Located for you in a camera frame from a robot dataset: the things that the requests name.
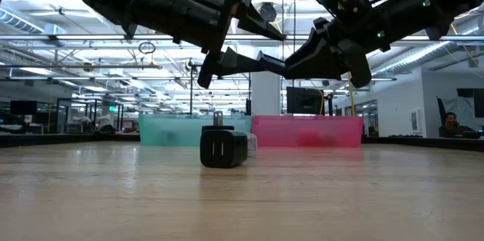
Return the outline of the pink translucent plastic bin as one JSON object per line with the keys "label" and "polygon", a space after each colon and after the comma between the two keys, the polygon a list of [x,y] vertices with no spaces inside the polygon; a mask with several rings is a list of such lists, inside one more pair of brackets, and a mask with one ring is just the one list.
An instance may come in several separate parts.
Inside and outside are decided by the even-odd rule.
{"label": "pink translucent plastic bin", "polygon": [[301,132],[316,131],[334,138],[332,147],[359,147],[364,120],[357,116],[254,116],[251,132],[260,147],[301,147]]}

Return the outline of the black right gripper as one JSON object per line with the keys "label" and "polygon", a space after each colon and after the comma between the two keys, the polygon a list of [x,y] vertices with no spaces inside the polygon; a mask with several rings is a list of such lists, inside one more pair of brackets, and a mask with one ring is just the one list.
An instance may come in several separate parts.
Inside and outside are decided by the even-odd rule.
{"label": "black right gripper", "polygon": [[349,81],[356,88],[368,85],[372,75],[367,52],[351,36],[349,28],[337,20],[329,21],[323,17],[316,19],[314,25],[307,41],[286,61],[260,51],[257,60],[261,67],[285,79],[341,80],[342,74],[350,72],[352,78]]}

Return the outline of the white wall poster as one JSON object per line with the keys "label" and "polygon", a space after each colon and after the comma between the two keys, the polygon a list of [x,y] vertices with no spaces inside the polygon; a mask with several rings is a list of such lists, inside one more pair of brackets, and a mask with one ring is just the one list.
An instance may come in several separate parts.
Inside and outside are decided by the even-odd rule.
{"label": "white wall poster", "polygon": [[414,134],[421,133],[420,109],[411,111],[411,130]]}

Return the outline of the small black desk monitor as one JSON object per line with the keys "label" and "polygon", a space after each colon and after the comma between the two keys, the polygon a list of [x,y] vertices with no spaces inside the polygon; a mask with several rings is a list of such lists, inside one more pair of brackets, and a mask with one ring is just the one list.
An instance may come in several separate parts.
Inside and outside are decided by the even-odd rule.
{"label": "small black desk monitor", "polygon": [[38,102],[36,100],[11,100],[10,114],[25,116],[37,114]]}

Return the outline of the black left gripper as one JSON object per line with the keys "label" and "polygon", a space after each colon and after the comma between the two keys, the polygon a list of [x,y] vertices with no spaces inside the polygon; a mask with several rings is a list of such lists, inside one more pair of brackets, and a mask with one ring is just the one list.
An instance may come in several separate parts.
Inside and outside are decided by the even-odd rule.
{"label": "black left gripper", "polygon": [[265,71],[258,60],[231,48],[222,51],[232,17],[238,19],[237,27],[247,32],[277,41],[285,38],[262,18],[251,0],[183,0],[181,13],[177,17],[182,19],[182,25],[173,40],[194,44],[206,55],[197,79],[202,88],[209,87],[214,75]]}

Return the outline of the glossy black dual-port charging adapter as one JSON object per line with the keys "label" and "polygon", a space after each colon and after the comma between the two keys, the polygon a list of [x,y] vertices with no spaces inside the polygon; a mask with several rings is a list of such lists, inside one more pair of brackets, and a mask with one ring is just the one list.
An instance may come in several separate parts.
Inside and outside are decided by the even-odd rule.
{"label": "glossy black dual-port charging adapter", "polygon": [[248,139],[241,131],[207,130],[200,137],[200,162],[207,168],[233,168],[247,157]]}

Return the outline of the green and white charging adapter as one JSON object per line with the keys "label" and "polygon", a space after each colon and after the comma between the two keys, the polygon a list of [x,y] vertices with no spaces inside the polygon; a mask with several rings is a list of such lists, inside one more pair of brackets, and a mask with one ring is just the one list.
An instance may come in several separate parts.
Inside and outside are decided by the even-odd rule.
{"label": "green and white charging adapter", "polygon": [[252,133],[247,133],[247,155],[249,157],[255,157],[258,149],[257,136]]}

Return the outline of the white building pillar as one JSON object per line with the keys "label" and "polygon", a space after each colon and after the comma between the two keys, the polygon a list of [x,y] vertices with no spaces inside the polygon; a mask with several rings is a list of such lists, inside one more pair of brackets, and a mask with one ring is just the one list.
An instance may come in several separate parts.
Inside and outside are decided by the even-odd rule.
{"label": "white building pillar", "polygon": [[281,114],[281,77],[269,71],[251,75],[251,112],[257,116]]}

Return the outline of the person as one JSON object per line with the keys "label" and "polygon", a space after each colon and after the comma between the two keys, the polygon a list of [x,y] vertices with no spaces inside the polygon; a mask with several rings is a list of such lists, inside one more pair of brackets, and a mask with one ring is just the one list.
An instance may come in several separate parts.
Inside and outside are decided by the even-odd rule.
{"label": "person", "polygon": [[465,132],[473,131],[465,125],[460,125],[454,113],[446,113],[444,124],[439,128],[440,137],[463,137]]}

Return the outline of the black hanging monitor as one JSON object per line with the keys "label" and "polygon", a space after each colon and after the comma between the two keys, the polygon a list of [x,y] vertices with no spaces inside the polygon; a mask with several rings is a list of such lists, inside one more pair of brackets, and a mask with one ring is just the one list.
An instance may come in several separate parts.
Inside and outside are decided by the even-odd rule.
{"label": "black hanging monitor", "polygon": [[313,88],[287,87],[287,112],[291,114],[324,114],[324,95]]}

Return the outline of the teal translucent plastic bin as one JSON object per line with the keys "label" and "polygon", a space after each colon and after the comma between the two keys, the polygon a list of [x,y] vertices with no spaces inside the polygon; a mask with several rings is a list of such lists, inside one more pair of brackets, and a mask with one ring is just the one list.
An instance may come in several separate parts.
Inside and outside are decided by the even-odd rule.
{"label": "teal translucent plastic bin", "polygon": [[[213,124],[212,116],[150,115],[138,116],[141,144],[155,147],[198,147],[201,129]],[[251,116],[223,116],[224,125],[235,131],[250,132]]]}

